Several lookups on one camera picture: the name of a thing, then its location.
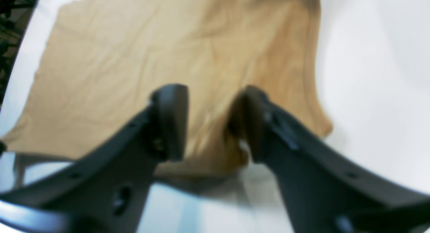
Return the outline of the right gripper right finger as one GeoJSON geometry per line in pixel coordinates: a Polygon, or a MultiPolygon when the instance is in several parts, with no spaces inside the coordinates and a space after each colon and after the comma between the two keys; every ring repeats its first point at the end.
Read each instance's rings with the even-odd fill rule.
{"type": "Polygon", "coordinates": [[[423,233],[429,195],[335,152],[256,86],[235,98],[228,123],[252,160],[274,174],[296,233],[423,233]]]}

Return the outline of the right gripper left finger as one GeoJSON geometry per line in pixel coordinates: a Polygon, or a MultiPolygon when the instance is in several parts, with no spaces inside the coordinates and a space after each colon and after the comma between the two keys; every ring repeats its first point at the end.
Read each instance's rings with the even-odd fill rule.
{"type": "Polygon", "coordinates": [[[27,233],[134,233],[157,165],[183,158],[187,118],[187,86],[160,87],[89,155],[1,194],[1,224],[27,233]]]}

